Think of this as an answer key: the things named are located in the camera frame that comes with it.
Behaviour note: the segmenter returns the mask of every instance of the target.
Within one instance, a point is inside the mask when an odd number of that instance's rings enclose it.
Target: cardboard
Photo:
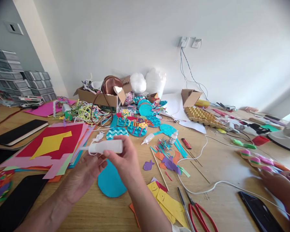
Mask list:
[[[92,92],[83,90],[83,87],[79,87],[75,93],[74,96],[78,94],[78,97],[80,101],[86,101],[88,103],[93,103],[96,105],[102,105],[102,106],[111,106],[111,107],[117,107],[117,99],[119,98],[120,102],[123,104],[126,99],[126,95],[124,90],[122,90],[118,96],[114,95],[107,95],[107,94],[93,94]]]
[[[183,89],[181,91],[181,97],[183,99],[183,107],[191,107],[199,100],[202,92],[198,92],[192,89]]]
[[[124,77],[120,79],[123,82],[123,90],[125,93],[129,93],[132,91],[132,87],[130,84],[130,76]]]
[[[154,98],[159,98],[158,93],[152,93],[152,94],[150,94],[150,95],[148,96],[147,100],[150,101],[151,103],[154,103],[154,101],[155,101]]]

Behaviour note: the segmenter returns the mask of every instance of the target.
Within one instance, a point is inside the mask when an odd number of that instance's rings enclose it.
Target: red lighter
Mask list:
[[[191,146],[190,146],[190,144],[187,142],[187,140],[185,140],[184,138],[181,138],[181,140],[184,142],[184,144],[186,145],[186,147],[188,149],[192,149]]]

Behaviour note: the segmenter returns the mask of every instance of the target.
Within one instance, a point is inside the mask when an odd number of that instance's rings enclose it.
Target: green foam piece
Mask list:
[[[244,146],[244,144],[240,140],[232,139],[232,142],[238,146]]]
[[[248,148],[248,149],[257,149],[257,147],[255,145],[249,144],[249,143],[245,143],[244,147]]]

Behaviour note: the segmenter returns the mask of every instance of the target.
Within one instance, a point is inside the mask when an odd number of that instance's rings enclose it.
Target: pen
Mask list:
[[[179,196],[180,196],[181,203],[183,204],[183,207],[184,207],[184,210],[185,210],[185,213],[186,213],[186,216],[187,216],[187,219],[188,219],[188,222],[189,222],[189,225],[190,225],[191,231],[192,231],[192,232],[195,232],[195,231],[194,231],[194,228],[193,228],[193,225],[192,225],[192,222],[191,222],[191,219],[190,219],[190,216],[189,216],[189,213],[188,213],[188,210],[187,210],[187,207],[186,207],[186,204],[185,204],[185,202],[184,202],[183,196],[181,195],[181,192],[180,192],[180,190],[179,190],[179,187],[177,187],[177,190],[178,190],[178,194],[179,194]]]

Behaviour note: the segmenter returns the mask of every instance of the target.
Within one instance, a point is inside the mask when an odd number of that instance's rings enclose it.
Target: white plastic bag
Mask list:
[[[142,94],[146,90],[146,81],[142,73],[133,73],[130,76],[130,84],[132,92],[136,95]]]
[[[158,93],[159,98],[161,98],[166,80],[166,73],[157,71],[155,68],[151,69],[146,74],[146,92],[149,94]]]

